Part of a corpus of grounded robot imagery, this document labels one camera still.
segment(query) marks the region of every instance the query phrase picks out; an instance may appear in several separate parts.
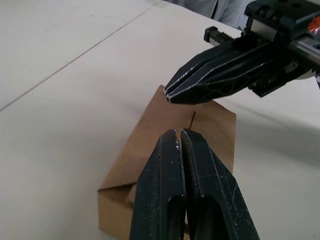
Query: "folded paper flap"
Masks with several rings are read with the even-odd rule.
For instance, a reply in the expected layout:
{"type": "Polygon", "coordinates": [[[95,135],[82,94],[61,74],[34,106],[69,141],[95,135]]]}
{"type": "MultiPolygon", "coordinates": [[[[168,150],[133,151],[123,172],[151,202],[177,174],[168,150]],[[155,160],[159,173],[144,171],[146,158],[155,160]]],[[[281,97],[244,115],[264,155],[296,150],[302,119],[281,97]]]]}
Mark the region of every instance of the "folded paper flap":
{"type": "Polygon", "coordinates": [[[189,128],[195,106],[170,104],[160,86],[131,133],[100,191],[137,182],[158,138],[169,129],[189,128]]]}
{"type": "Polygon", "coordinates": [[[99,191],[136,183],[159,136],[169,129],[191,127],[202,134],[232,171],[236,115],[214,101],[199,105],[170,104],[163,88],[157,89],[99,191]]]}

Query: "white table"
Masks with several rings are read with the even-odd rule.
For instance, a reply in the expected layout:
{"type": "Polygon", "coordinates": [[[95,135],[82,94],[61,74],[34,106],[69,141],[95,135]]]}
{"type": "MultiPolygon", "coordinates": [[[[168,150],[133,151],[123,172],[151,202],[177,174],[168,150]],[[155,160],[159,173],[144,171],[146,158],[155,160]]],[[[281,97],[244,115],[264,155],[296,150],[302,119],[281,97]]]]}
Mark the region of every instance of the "white table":
{"type": "MultiPolygon", "coordinates": [[[[157,86],[210,47],[205,28],[240,33],[166,2],[11,2],[0,3],[0,239],[113,239],[98,230],[96,190],[157,86]],[[34,33],[43,22],[49,33],[34,33]]],[[[237,114],[234,175],[260,238],[320,238],[314,79],[218,102],[237,114]]]]}

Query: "brown cardboard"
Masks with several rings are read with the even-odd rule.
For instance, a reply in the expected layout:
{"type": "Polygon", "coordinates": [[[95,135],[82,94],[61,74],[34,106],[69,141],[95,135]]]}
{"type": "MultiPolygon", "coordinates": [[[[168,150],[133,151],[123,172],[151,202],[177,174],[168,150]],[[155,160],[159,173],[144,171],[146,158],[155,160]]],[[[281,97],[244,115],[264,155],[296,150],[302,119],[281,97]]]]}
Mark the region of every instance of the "brown cardboard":
{"type": "Polygon", "coordinates": [[[182,128],[202,134],[232,172],[236,115],[214,101],[170,104],[160,86],[98,190],[99,227],[103,231],[121,240],[129,239],[135,183],[159,136],[169,129],[182,128]]]}

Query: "person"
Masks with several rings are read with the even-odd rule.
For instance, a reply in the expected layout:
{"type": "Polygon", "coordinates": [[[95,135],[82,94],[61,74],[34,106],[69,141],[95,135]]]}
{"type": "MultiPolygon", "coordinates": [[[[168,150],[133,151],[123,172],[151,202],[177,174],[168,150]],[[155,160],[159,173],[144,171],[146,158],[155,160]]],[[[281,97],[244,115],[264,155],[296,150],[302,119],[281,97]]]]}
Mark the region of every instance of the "person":
{"type": "Polygon", "coordinates": [[[244,29],[246,6],[252,0],[167,0],[193,12],[219,21],[236,29],[244,29]]]}

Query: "cardboard box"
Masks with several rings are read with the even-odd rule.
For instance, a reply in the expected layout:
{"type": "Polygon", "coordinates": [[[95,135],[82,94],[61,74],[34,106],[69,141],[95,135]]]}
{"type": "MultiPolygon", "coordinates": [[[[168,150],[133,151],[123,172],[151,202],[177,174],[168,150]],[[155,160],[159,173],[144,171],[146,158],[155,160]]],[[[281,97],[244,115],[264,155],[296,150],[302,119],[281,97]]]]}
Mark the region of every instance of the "cardboard box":
{"type": "Polygon", "coordinates": [[[129,239],[135,183],[159,136],[169,129],[182,128],[202,134],[232,172],[236,115],[214,101],[170,104],[160,86],[98,190],[99,227],[103,231],[121,240],[129,239]]]}

